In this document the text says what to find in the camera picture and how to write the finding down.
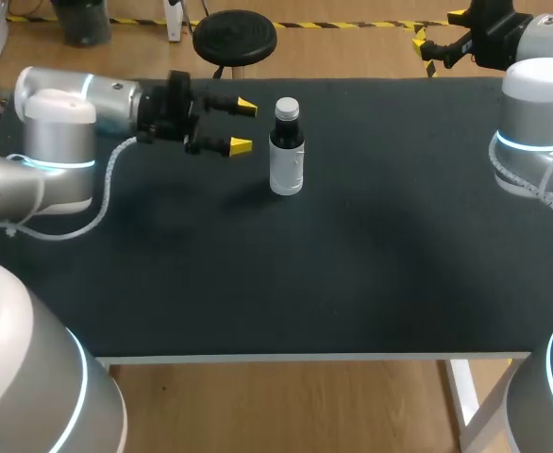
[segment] white robotic arm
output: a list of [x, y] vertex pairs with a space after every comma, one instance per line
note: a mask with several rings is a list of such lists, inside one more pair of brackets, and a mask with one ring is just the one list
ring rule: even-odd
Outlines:
[[172, 72], [166, 86], [146, 89], [128, 80], [33, 67], [17, 81], [14, 107], [25, 124], [25, 151], [0, 157], [0, 222], [19, 224], [91, 204], [97, 132], [181, 142], [192, 154], [207, 149], [229, 157], [251, 151], [251, 141], [199, 137], [200, 114], [257, 113], [240, 97], [193, 93], [186, 73]]

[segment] bottle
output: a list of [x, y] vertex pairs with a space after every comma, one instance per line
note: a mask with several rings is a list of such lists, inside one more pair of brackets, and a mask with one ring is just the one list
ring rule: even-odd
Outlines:
[[270, 188], [293, 195], [304, 183], [304, 134], [299, 128], [299, 104], [292, 97], [276, 102], [275, 129], [270, 133]]

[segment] stool leg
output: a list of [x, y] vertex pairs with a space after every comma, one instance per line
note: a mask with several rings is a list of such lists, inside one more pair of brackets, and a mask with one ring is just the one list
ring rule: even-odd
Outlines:
[[245, 67], [239, 66], [236, 68], [232, 68], [232, 79], [238, 79], [238, 78], [245, 78]]

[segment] yellow and black tape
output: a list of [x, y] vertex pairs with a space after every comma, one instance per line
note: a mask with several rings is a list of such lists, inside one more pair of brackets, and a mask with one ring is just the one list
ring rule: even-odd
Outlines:
[[412, 45], [415, 49], [415, 52], [417, 53], [421, 61], [423, 61], [424, 66], [426, 67], [427, 77], [433, 78], [438, 76], [438, 73], [436, 72], [436, 64], [434, 63], [434, 60], [431, 59], [429, 61], [424, 61], [421, 56], [421, 46], [424, 43], [426, 43], [426, 38], [427, 38], [426, 28], [422, 27], [416, 31], [415, 39], [412, 40]]
[[[57, 21], [56, 17], [25, 17], [25, 16], [8, 16], [8, 22], [17, 24], [44, 24], [54, 23]], [[110, 18], [109, 21], [112, 24], [123, 25], [166, 25], [165, 19], [150, 20], [150, 19], [120, 19]], [[191, 21], [192, 26], [199, 24], [199, 21]], [[448, 25], [448, 21], [380, 21], [380, 22], [273, 22], [275, 28], [306, 28], [306, 29], [320, 29], [320, 28], [393, 28], [401, 27], [408, 31], [417, 32], [418, 28], [425, 28], [427, 26], [442, 26]]]

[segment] black tabletop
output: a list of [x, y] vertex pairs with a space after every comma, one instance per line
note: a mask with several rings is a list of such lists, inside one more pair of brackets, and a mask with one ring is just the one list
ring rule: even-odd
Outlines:
[[[197, 81], [260, 106], [206, 132], [236, 159], [137, 144], [106, 220], [44, 243], [0, 231], [0, 264], [95, 355], [529, 351], [553, 328], [553, 214], [501, 192], [487, 157], [498, 79]], [[268, 184], [281, 96], [300, 101], [305, 182]], [[19, 152], [13, 111], [0, 154]], [[98, 184], [118, 141], [100, 139]], [[30, 222], [47, 232], [81, 215]]]

